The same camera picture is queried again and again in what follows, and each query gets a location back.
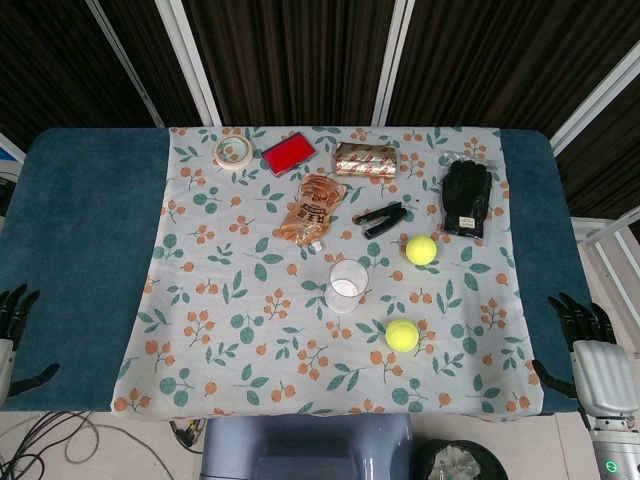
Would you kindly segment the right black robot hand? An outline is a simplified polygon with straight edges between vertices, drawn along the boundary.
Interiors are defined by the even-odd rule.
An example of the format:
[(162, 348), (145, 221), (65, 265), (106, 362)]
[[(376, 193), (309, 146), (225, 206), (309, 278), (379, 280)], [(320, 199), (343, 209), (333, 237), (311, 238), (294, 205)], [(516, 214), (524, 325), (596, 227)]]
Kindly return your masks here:
[(553, 377), (541, 361), (534, 360), (541, 383), (577, 400), (580, 410), (591, 417), (633, 417), (639, 411), (633, 371), (608, 314), (599, 305), (586, 307), (564, 292), (548, 301), (560, 321), (574, 381)]

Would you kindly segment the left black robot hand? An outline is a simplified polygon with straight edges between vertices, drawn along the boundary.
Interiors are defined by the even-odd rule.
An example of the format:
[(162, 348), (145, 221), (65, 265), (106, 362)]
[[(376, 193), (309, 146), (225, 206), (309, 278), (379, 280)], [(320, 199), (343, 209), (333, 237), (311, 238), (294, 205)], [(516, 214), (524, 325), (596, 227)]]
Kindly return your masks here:
[(22, 284), (13, 291), (1, 293), (1, 405), (10, 397), (38, 388), (58, 372), (59, 363), (48, 365), (39, 375), (13, 380), (15, 357), (24, 333), (28, 315), (40, 296), (39, 290), (27, 292)]

